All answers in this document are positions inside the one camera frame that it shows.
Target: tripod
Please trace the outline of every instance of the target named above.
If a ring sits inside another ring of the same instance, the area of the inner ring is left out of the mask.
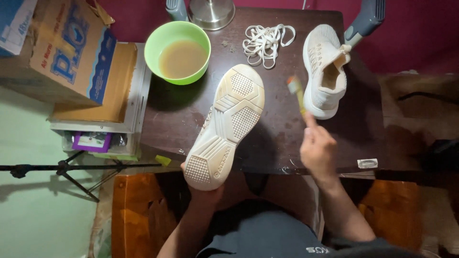
[[[91,198],[95,200],[95,202],[99,202],[99,198],[93,195],[91,192],[107,182],[110,178],[114,177],[118,173],[120,173],[123,169],[126,168],[142,168],[142,167],[159,167],[161,164],[123,164],[119,160],[114,160],[116,165],[70,165],[69,162],[74,160],[76,157],[83,154],[85,151],[79,151],[73,154],[66,160],[61,160],[57,163],[57,165],[29,165],[29,164],[20,164],[14,166],[0,166],[0,171],[10,171],[10,174],[15,178],[23,178],[26,176],[27,172],[30,171],[52,171],[56,170],[57,175],[61,175],[65,177],[67,180],[72,182],[76,185],[79,189],[89,195]],[[89,169],[115,169],[112,173],[110,173],[106,178],[100,180],[97,184],[93,187],[86,189],[82,186],[79,182],[77,182],[73,177],[67,174],[67,171],[71,170],[89,170]]]

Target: gray plastic object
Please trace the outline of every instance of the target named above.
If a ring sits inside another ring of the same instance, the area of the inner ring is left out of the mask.
[[[183,0],[166,0],[166,10],[173,21],[189,21]]]
[[[362,0],[360,13],[344,33],[344,43],[355,47],[384,21],[386,0]]]

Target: sticker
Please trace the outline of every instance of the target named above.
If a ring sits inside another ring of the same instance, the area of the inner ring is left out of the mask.
[[[378,167],[378,159],[358,159],[357,160],[358,168],[377,168]]]

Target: yellow sticky note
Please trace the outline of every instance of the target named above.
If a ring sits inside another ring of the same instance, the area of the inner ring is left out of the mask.
[[[167,167],[171,163],[172,159],[160,155],[156,155],[155,160],[160,163],[163,167]]]

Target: green wall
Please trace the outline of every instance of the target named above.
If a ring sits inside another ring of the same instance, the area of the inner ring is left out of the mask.
[[[57,164],[68,155],[46,121],[52,105],[0,87],[0,165]],[[102,164],[85,156],[80,164]],[[86,187],[100,172],[69,172]],[[86,257],[96,203],[55,172],[0,171],[0,258]]]

